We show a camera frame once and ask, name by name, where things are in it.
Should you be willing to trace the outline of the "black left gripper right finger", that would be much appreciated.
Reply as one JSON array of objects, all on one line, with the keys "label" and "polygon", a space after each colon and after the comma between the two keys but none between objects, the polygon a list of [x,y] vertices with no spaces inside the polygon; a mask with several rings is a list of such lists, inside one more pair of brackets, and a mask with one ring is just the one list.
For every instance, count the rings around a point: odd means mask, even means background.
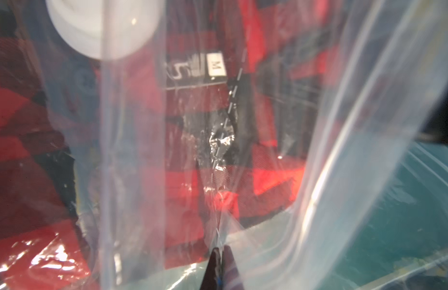
[{"label": "black left gripper right finger", "polygon": [[229,245],[225,245],[222,252],[222,289],[244,290],[243,281]]}]

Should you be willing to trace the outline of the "red black plaid shirt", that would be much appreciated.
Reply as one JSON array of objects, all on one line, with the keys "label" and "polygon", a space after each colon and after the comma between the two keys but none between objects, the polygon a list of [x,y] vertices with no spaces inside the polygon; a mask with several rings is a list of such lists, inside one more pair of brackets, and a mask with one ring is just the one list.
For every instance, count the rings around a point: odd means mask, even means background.
[{"label": "red black plaid shirt", "polygon": [[0,290],[199,290],[284,238],[348,1],[165,1],[93,59],[0,1]]}]

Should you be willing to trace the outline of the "clear plastic vacuum bag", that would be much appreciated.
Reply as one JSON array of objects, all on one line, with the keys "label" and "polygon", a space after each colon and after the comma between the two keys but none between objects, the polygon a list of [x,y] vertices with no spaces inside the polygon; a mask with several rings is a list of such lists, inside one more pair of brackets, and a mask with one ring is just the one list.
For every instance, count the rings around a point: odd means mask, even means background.
[{"label": "clear plastic vacuum bag", "polygon": [[448,290],[448,1],[348,1],[285,237],[245,290]]}]

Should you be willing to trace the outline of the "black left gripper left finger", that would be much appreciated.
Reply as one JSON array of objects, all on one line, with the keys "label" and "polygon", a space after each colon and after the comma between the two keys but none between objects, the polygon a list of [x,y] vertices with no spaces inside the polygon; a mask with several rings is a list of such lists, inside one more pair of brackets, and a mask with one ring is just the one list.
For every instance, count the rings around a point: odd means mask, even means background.
[{"label": "black left gripper left finger", "polygon": [[222,260],[219,248],[213,248],[200,290],[222,289]]}]

